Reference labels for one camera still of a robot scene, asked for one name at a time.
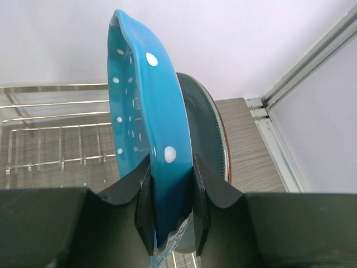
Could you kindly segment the blue polka dot plate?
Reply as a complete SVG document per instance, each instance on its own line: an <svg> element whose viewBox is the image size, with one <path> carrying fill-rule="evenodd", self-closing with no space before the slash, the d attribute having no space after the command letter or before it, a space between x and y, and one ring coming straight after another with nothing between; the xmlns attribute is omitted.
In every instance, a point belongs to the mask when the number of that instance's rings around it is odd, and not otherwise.
<svg viewBox="0 0 357 268"><path fill-rule="evenodd" d="M155 223L150 267L181 241L193 204L189 122L179 80L159 38L124 11L108 28L108 92L120 176L150 159Z"/></svg>

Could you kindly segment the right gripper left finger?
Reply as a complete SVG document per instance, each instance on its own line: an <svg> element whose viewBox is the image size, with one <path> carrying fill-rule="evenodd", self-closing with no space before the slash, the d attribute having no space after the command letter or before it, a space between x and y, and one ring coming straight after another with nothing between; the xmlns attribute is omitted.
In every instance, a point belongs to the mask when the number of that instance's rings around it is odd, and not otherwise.
<svg viewBox="0 0 357 268"><path fill-rule="evenodd" d="M2 267L148 267L154 248L150 158L100 193L1 191Z"/></svg>

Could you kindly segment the wire dish rack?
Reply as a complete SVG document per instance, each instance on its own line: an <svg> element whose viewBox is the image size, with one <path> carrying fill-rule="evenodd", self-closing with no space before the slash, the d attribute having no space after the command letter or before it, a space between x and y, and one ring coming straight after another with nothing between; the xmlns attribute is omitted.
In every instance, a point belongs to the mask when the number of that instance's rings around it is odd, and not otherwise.
<svg viewBox="0 0 357 268"><path fill-rule="evenodd" d="M1 89L1 188L100 192L118 179L106 85Z"/></svg>

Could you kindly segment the dark blue glazed plate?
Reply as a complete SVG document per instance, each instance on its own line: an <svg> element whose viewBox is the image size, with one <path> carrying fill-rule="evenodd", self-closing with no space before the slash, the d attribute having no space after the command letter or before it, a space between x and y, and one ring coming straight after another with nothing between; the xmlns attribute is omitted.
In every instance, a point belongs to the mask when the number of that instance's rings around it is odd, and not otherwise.
<svg viewBox="0 0 357 268"><path fill-rule="evenodd" d="M218 141L220 145L221 178L224 179L227 183L231 184L232 182L231 157L230 157L230 148L229 148L226 128L224 126L224 121L220 114L218 106L216 105L215 102L213 102L212 109L216 119L215 128L216 128Z"/></svg>

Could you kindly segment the grey-green ceramic plate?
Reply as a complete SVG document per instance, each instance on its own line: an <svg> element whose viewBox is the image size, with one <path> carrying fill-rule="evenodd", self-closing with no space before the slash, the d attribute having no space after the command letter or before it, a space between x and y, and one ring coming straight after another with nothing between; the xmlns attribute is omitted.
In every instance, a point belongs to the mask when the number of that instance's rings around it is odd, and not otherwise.
<svg viewBox="0 0 357 268"><path fill-rule="evenodd" d="M195 78L177 73L186 106L190 127L192 152L194 154L194 203L185 234L175 251L200 253L209 231L208 191L205 181L221 178L220 145L212 109L213 98Z"/></svg>

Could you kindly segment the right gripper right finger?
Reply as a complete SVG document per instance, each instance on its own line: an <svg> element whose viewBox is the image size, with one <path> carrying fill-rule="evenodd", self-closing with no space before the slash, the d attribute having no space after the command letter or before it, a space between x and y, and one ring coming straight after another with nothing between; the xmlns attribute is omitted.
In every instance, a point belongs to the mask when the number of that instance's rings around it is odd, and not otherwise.
<svg viewBox="0 0 357 268"><path fill-rule="evenodd" d="M202 267L355 267L356 195L242 193L194 156Z"/></svg>

